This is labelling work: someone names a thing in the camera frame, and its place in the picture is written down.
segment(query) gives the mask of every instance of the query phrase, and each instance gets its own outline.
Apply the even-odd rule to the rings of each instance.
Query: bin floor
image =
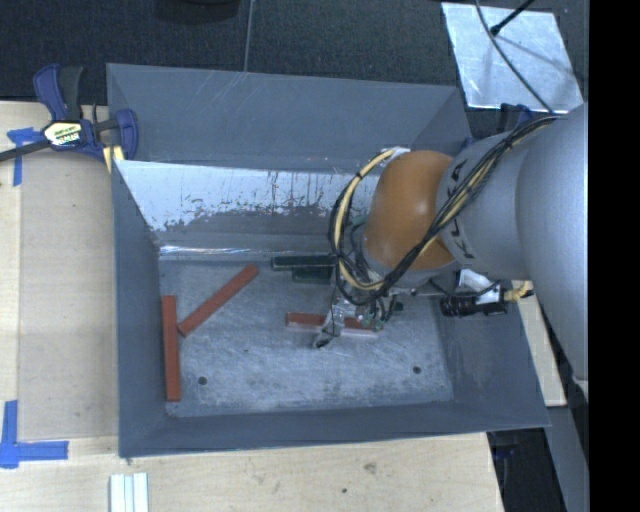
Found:
[[[301,284],[254,262],[258,276],[186,338],[180,338],[182,400],[176,417],[426,403],[452,399],[437,303],[401,299],[377,334],[345,334],[311,347],[314,334],[287,328],[285,313],[326,314],[332,285]],[[163,295],[185,318],[247,262],[160,260]]]

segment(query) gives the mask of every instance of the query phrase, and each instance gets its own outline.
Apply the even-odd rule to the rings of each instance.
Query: black floor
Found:
[[[248,70],[457,85],[434,0],[21,0],[0,16],[0,99],[34,100],[33,74],[58,62],[87,68],[82,103],[106,104],[105,63]],[[515,8],[520,0],[483,5]],[[588,100],[588,0],[539,0],[555,14]],[[468,111],[476,137],[499,113]],[[543,431],[490,434],[508,512],[564,511]]]

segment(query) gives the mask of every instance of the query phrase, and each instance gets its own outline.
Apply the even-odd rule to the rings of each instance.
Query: white plastic part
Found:
[[[471,269],[463,268],[460,271],[460,286],[467,286],[474,292],[480,292],[491,285],[492,281],[482,274],[478,274]]]
[[[109,481],[110,512],[149,512],[146,473],[111,475]]]

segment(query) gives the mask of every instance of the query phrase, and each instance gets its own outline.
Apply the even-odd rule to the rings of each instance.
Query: blue tape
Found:
[[[13,142],[17,148],[23,144],[44,140],[44,136],[33,128],[9,130],[7,132],[7,137],[9,137],[11,142]],[[17,187],[20,183],[22,183],[22,157],[18,156],[13,164],[13,186]]]
[[[18,443],[18,401],[5,402],[0,442],[0,468],[15,469],[23,461],[66,460],[69,441]]]

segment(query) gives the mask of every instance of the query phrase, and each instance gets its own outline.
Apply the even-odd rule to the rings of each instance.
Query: black cable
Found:
[[[315,347],[316,348],[322,348],[326,345],[329,344],[329,342],[333,339],[333,338],[337,338],[337,334],[336,334],[336,319],[333,316],[333,302],[336,298],[336,286],[334,285],[333,287],[333,292],[331,292],[331,301],[329,303],[329,311],[331,313],[331,332],[327,331],[327,328],[323,328],[322,332],[324,334],[327,334],[329,336],[329,338],[325,339],[325,340],[320,340],[319,342],[316,342]]]
[[[387,316],[384,319],[385,323],[391,320],[391,317],[393,316],[393,312],[396,310],[396,301],[397,301],[397,295],[394,295],[393,297],[391,297],[391,302],[389,303],[389,311],[387,312]]]
[[[384,302],[382,298],[378,299],[378,305],[380,306],[380,321],[386,322],[387,319],[387,309],[384,307]]]
[[[371,282],[369,279],[369,265],[367,264],[367,260],[362,254],[362,242],[358,242],[355,238],[355,233],[358,229],[364,226],[364,221],[358,224],[355,224],[351,227],[351,231],[349,232],[349,241],[351,242],[351,251],[354,253],[355,257],[355,268],[358,270],[358,273],[361,276],[364,276],[365,282]]]
[[[505,55],[504,51],[502,51],[502,48],[498,45],[498,43],[496,42],[495,37],[493,37],[493,34],[491,33],[491,29],[489,28],[489,25],[487,24],[487,20],[485,20],[484,18],[484,14],[482,14],[482,9],[480,9],[480,2],[479,0],[473,0],[476,6],[476,11],[478,12],[478,17],[480,18],[480,22],[482,23],[482,26],[484,27],[485,32],[487,33],[487,36],[489,36],[489,40],[491,41],[491,43],[493,44],[493,46],[495,47],[495,49],[497,50],[497,52],[500,54],[500,56],[502,57],[502,59],[505,61],[505,63],[507,64],[507,66],[509,66],[509,68],[511,69],[511,71],[513,71],[513,74],[516,75],[516,77],[518,78],[518,80],[520,80],[520,82],[522,83],[522,85],[524,85],[527,90],[540,102],[540,104],[550,113],[553,114],[554,111],[553,109],[549,106],[549,104],[547,102],[545,102],[540,95],[535,91],[535,89],[531,86],[531,84],[520,74],[520,72],[515,68],[515,66],[513,65],[513,63],[509,60],[509,58]]]
[[[509,23],[511,23],[511,21],[513,19],[515,19],[518,16],[520,16],[520,14],[535,1],[536,0],[527,0],[520,7],[518,7],[515,11],[513,11],[511,14],[509,14],[509,16],[507,16],[505,19],[503,19],[500,23],[496,23],[493,27],[491,27],[491,35],[494,36],[494,37],[497,36],[499,34],[499,32],[504,27],[506,27]]]

